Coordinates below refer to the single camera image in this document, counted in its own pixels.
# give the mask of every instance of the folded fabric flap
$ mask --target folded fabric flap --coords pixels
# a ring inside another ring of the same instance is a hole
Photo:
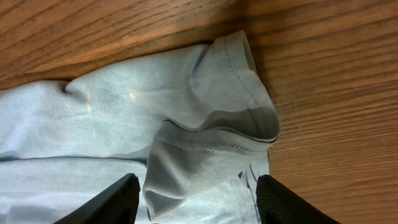
[[[238,179],[271,145],[223,129],[186,131],[165,121],[154,139],[143,187],[151,220],[193,195]]]

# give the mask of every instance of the folded cloth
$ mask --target folded cloth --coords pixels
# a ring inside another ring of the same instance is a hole
[[[128,172],[136,223],[257,223],[279,134],[244,32],[0,91],[0,114],[0,223],[52,223]]]

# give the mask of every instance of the light blue garment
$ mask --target light blue garment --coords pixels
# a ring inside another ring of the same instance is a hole
[[[279,134],[243,32],[0,91],[0,115],[0,223],[55,222],[129,172],[136,223],[257,223]]]

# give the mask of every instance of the wooden table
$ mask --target wooden table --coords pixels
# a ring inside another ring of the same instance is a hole
[[[240,29],[280,116],[272,175],[342,223],[398,223],[398,1],[2,0],[0,88]]]

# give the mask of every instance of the wooden surface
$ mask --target wooden surface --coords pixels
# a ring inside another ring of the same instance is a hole
[[[240,29],[281,120],[272,175],[342,223],[398,223],[398,1],[2,0],[0,88]]]

